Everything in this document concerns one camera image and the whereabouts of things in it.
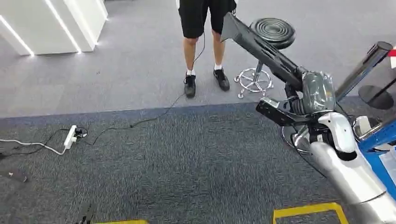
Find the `yellow floor tape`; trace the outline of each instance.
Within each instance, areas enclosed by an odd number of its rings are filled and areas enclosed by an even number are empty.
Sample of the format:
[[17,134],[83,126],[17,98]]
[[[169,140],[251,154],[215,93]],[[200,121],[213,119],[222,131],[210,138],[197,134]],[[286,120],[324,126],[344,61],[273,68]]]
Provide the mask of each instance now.
[[129,220],[129,221],[116,221],[109,223],[96,223],[96,224],[149,224],[146,220]]
[[322,203],[322,204],[306,205],[302,207],[274,210],[274,217],[272,220],[272,224],[276,224],[277,218],[299,216],[299,215],[324,212],[329,210],[334,210],[337,213],[338,219],[341,222],[341,224],[348,224],[347,217],[345,217],[345,214],[342,211],[341,206],[337,203]]

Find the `white sock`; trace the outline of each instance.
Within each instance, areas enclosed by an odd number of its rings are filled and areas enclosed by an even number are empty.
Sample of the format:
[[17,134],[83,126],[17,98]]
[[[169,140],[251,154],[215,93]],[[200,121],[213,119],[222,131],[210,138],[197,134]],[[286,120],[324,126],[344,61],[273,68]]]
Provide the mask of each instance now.
[[187,69],[186,75],[188,75],[188,76],[194,76],[194,75],[195,75],[194,69],[192,69],[192,70],[188,70],[188,69]]
[[221,64],[220,65],[216,65],[216,63],[214,64],[214,69],[215,70],[220,70],[222,68],[223,68],[223,66],[221,66]]

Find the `black shorts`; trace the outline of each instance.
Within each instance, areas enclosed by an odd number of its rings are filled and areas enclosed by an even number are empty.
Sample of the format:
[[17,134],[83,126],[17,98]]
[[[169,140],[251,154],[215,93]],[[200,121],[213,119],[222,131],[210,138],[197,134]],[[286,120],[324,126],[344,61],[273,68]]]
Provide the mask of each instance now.
[[204,32],[208,9],[211,13],[212,30],[221,34],[223,18],[227,12],[236,8],[234,0],[177,0],[182,22],[183,35],[186,38],[198,38]]

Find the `floor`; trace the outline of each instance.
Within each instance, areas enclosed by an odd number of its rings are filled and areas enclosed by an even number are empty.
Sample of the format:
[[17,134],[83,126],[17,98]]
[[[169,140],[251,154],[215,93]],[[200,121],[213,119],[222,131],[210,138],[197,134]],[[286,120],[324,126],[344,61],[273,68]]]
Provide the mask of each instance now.
[[[389,116],[347,98],[353,115]],[[331,184],[287,147],[279,128],[255,103],[0,119],[0,136],[46,141],[77,124],[88,136],[65,155],[42,149],[0,161],[0,171],[25,173],[27,183],[0,178],[0,223],[74,223],[85,202],[97,205],[95,222],[145,219],[150,223],[270,223],[274,209],[337,202],[349,223],[350,208]],[[48,143],[59,150],[67,132]],[[6,154],[26,153],[33,147]],[[280,218],[281,224],[335,224],[334,212]]]
[[[20,57],[0,39],[0,117],[161,108],[183,92],[175,1],[109,0],[106,7],[110,21],[92,53]],[[241,0],[237,15],[248,24],[260,17],[291,23],[297,39],[284,53],[308,69],[331,73],[338,86],[373,43],[395,43],[396,34],[389,29],[396,21],[395,7],[392,0]],[[240,87],[234,82],[229,92],[216,86],[209,23],[206,33],[206,49],[196,63],[197,96],[181,99],[178,106],[257,101],[255,94],[238,99]],[[201,38],[197,51],[202,43]],[[224,67],[230,80],[255,65],[247,52],[227,43]],[[386,58],[362,84],[384,86],[394,76]],[[283,84],[274,80],[268,95],[283,97]]]

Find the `led light strip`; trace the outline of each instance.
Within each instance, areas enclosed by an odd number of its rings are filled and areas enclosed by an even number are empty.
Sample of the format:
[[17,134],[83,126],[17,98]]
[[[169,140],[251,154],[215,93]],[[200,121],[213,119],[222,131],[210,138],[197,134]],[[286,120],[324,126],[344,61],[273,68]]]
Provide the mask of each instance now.
[[78,16],[80,17],[81,21],[83,22],[83,25],[85,26],[85,29],[88,32],[89,37],[91,38],[93,44],[97,45],[98,42],[95,40],[95,38],[93,37],[93,34],[91,32],[91,29],[89,29],[89,25],[87,23],[87,21],[85,20],[85,17],[83,15],[83,13],[81,12],[80,8],[78,7],[78,5],[76,4],[76,0],[72,0],[72,3],[74,5],[74,8],[76,9]]
[[19,41],[19,43],[29,52],[31,56],[34,56],[35,54],[33,51],[26,45],[26,43],[22,40],[22,38],[15,32],[14,29],[8,24],[8,22],[3,18],[2,15],[0,15],[0,21],[4,24],[4,26],[7,27],[7,29],[14,35],[14,37]]
[[56,11],[56,9],[54,8],[54,5],[52,4],[52,2],[50,0],[44,0],[45,3],[47,3],[49,9],[51,10],[51,12],[54,14],[55,18],[58,20],[59,24],[61,25],[61,27],[63,28],[63,30],[66,32],[67,36],[69,37],[71,43],[74,45],[74,47],[76,48],[77,52],[79,54],[81,54],[81,48],[78,46],[76,40],[74,39],[74,37],[71,35],[70,31],[68,30],[68,28],[66,27],[65,23],[63,22],[63,20],[61,19],[61,17],[59,16],[58,12]]
[[100,8],[100,11],[102,12],[103,17],[105,18],[106,21],[108,21],[109,19],[107,18],[106,12],[105,12],[105,10],[104,10],[104,8],[102,6],[102,3],[100,3],[100,1],[101,0],[96,0],[96,3],[98,4],[98,6]]

